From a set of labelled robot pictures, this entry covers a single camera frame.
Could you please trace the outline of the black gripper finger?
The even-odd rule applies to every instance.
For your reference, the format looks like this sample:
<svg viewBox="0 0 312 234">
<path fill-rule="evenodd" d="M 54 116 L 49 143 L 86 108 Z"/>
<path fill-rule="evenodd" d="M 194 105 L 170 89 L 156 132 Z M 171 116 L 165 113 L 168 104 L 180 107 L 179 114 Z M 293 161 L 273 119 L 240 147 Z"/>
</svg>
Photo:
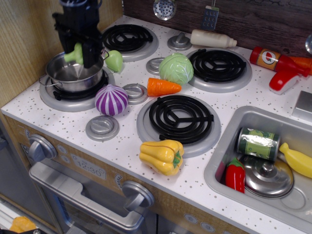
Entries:
<svg viewBox="0 0 312 234">
<path fill-rule="evenodd" d="M 102 47 L 98 44 L 86 41 L 82 44 L 82 56 L 84 68 L 91 68 L 95 65 L 101 55 Z"/>
<path fill-rule="evenodd" d="M 58 36 L 66 54 L 74 50 L 75 44 L 80 42 L 76 30 L 71 28 L 58 28 Z"/>
</svg>

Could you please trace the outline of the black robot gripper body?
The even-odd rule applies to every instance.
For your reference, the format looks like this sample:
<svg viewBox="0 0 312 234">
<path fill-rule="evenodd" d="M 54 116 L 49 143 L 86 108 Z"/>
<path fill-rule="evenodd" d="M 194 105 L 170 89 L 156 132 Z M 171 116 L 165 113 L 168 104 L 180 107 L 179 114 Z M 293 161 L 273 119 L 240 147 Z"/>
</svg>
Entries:
<svg viewBox="0 0 312 234">
<path fill-rule="evenodd" d="M 63 13 L 53 13 L 55 29 L 76 30 L 80 43 L 91 41 L 102 47 L 102 34 L 98 30 L 101 2 L 60 2 Z"/>
</svg>

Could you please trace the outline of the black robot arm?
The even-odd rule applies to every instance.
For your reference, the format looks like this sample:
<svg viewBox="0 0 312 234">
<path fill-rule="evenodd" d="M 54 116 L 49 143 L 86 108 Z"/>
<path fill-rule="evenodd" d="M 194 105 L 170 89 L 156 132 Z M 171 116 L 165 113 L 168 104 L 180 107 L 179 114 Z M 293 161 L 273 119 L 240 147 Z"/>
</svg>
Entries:
<svg viewBox="0 0 312 234">
<path fill-rule="evenodd" d="M 83 66 L 95 65 L 103 49 L 103 35 L 98 30 L 98 0 L 60 0 L 62 13 L 53 13 L 55 29 L 65 53 L 74 51 L 76 43 L 82 46 Z"/>
</svg>

